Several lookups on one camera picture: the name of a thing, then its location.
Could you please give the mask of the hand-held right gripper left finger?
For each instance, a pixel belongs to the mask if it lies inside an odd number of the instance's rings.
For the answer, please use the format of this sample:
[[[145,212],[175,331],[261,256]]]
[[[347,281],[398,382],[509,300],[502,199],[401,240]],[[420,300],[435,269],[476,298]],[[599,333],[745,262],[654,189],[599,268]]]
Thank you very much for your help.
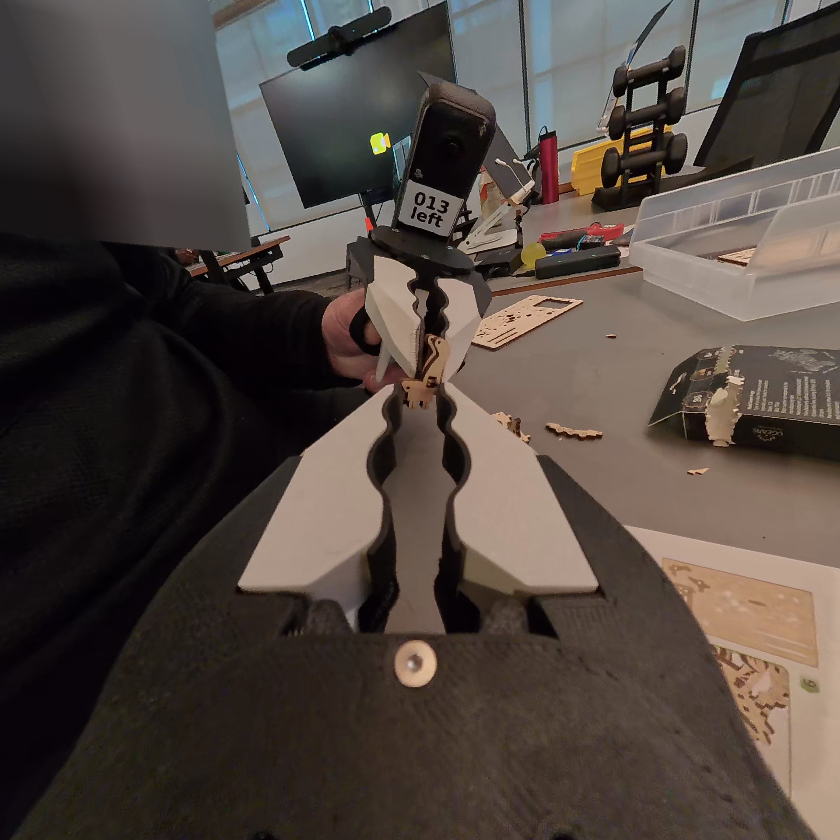
[[[362,632],[384,631],[399,587],[383,485],[396,466],[402,414],[401,393],[388,386],[290,460],[290,480],[239,590],[334,601]]]

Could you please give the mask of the light wooden lever part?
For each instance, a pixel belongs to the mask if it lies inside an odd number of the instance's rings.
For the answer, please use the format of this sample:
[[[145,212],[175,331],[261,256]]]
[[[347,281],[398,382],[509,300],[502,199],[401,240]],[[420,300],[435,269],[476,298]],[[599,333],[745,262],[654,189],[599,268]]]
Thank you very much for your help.
[[[444,380],[444,373],[450,355],[449,342],[440,336],[428,334],[423,365],[417,379],[427,389],[435,389]]]

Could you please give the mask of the person's left forearm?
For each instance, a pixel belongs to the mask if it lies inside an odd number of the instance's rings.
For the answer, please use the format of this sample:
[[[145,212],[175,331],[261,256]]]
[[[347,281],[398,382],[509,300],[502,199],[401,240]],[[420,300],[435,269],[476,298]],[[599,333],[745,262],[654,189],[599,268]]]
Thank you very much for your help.
[[[104,243],[153,320],[180,335],[241,390],[270,386],[323,390],[346,385],[335,374],[322,335],[329,300],[294,290],[259,297],[193,279],[161,249]]]

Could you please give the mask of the person's left hand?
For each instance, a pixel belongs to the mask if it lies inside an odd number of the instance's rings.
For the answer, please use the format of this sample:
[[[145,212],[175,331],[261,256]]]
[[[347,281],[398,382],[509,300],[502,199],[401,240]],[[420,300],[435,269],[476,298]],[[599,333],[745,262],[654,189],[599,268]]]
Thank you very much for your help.
[[[322,316],[322,336],[332,371],[344,378],[361,381],[368,392],[376,393],[387,385],[401,383],[406,374],[392,361],[382,379],[375,378],[382,342],[375,325],[372,322],[364,325],[364,342],[374,347],[374,354],[363,352],[350,335],[350,325],[357,312],[366,313],[364,304],[363,288],[331,300]]]

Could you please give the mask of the white folding stand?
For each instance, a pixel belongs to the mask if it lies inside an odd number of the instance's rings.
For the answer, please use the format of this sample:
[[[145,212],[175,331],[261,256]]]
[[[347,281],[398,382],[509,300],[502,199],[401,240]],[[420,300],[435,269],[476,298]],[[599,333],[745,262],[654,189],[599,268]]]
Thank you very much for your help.
[[[500,200],[499,207],[477,227],[473,227],[458,244],[458,250],[467,255],[474,255],[489,249],[508,247],[516,242],[517,233],[515,230],[500,230],[494,233],[493,228],[498,226],[511,210],[521,207],[531,195],[534,187],[534,180],[531,178],[529,171],[516,157],[507,159],[492,153],[486,163],[486,170],[503,197]]]

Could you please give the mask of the red water bottle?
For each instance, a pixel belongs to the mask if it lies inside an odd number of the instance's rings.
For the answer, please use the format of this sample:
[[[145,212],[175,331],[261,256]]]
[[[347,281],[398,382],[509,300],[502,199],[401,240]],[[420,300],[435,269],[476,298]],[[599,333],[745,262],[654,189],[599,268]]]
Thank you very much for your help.
[[[557,203],[560,197],[559,145],[557,134],[542,126],[538,137],[541,198],[543,205]]]

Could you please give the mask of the black power bank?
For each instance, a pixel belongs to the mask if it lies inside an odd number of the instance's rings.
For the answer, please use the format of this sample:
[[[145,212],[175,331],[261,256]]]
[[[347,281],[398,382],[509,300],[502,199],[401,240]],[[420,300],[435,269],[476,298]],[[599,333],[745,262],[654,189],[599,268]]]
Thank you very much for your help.
[[[611,269],[619,266],[621,258],[621,249],[615,245],[552,253],[536,260],[534,276],[548,280]]]

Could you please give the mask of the red flat tool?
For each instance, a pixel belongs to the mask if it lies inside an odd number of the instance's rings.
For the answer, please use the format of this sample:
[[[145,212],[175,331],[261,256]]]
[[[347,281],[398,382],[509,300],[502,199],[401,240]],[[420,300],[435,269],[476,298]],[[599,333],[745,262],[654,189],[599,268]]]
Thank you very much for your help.
[[[547,251],[593,249],[614,243],[625,232],[624,224],[593,222],[585,227],[543,234],[539,242]]]

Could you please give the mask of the yellow plastic bin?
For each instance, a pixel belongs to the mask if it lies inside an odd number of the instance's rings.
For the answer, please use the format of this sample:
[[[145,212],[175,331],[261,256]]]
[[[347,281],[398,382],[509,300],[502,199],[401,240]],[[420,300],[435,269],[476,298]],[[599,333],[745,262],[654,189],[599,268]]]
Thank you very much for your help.
[[[652,148],[652,141],[648,137],[652,133],[649,127],[632,131],[632,152],[647,152]],[[609,149],[616,149],[623,153],[623,139],[586,146],[574,153],[571,163],[571,180],[573,189],[579,196],[592,195],[594,190],[602,186],[601,167],[604,154]]]

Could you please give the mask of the black video bar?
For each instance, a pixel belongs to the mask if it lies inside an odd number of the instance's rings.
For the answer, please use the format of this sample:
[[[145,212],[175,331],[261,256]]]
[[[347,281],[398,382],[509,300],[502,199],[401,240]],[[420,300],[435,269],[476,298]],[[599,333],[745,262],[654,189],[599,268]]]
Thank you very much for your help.
[[[348,24],[332,26],[327,34],[290,50],[287,63],[291,69],[308,70],[339,56],[350,56],[391,22],[391,8],[386,5],[378,7]]]

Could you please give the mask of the large black dumbbell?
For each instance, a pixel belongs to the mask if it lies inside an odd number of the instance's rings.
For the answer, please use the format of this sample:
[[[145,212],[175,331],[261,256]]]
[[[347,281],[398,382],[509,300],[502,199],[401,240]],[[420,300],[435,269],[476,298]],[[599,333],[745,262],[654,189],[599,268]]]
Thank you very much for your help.
[[[631,176],[652,174],[659,166],[668,175],[678,173],[686,162],[688,139],[684,133],[666,132],[662,140],[665,146],[661,150],[650,148],[620,154],[617,148],[606,150],[602,159],[601,176],[604,187],[613,187],[619,176],[629,173]]]

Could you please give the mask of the small black dumbbell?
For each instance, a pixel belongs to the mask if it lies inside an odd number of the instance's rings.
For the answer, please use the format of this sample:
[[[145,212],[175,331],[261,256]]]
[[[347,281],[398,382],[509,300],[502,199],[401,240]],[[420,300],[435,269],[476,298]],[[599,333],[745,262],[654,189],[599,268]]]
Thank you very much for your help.
[[[668,82],[680,77],[686,63],[686,47],[678,45],[666,58],[643,66],[622,65],[614,72],[613,95],[620,98],[627,90],[635,90],[651,83]]]

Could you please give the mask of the black dumbbell rack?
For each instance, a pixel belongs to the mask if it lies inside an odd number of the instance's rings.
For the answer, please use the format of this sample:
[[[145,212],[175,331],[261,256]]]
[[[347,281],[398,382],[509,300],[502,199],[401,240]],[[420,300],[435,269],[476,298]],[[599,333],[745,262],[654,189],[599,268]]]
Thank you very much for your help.
[[[635,90],[627,90],[623,96],[621,96],[620,98],[616,98],[616,105],[622,104],[624,105],[627,111],[631,111],[644,108],[652,104],[656,104],[665,97],[665,94],[668,91],[671,91],[671,89],[668,89],[668,84],[671,81],[673,80],[670,80],[668,82],[655,82],[646,85],[645,87],[637,88]],[[637,126],[633,129],[627,129],[625,131],[625,134],[620,138],[623,139],[624,143],[623,154],[631,152],[632,131],[634,129],[646,127],[651,128],[652,133],[648,135],[648,137],[652,141],[651,149],[661,150],[665,146],[665,141],[662,140],[662,137],[666,132],[678,134],[673,131],[673,127],[675,125],[676,123],[673,125],[667,125],[663,121],[657,121],[655,123],[648,123],[646,125]],[[639,205],[646,197],[658,193],[660,183],[662,180],[661,177],[663,174],[666,173],[665,169],[662,166],[659,166],[657,168],[657,171],[652,174],[641,174],[637,176],[631,176],[629,173],[624,173],[619,176],[619,179],[615,186],[601,186],[596,188],[592,196],[592,203],[605,211],[612,211],[615,209],[622,209],[626,207],[635,207]]]

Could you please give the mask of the person's black sweater torso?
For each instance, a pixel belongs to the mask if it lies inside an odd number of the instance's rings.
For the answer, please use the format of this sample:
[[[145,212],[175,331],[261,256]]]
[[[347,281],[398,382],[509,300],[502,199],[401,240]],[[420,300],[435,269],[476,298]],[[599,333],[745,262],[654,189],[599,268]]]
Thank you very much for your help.
[[[2,838],[73,750],[199,540],[361,405],[241,390],[152,319],[104,243],[2,234]]]

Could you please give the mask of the black cardboard box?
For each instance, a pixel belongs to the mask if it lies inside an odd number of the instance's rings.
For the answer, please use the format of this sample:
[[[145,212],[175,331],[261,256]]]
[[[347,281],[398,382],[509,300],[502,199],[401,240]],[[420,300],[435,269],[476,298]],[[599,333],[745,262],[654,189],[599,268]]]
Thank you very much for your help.
[[[683,438],[839,459],[839,352],[730,344],[672,371],[648,425]]]

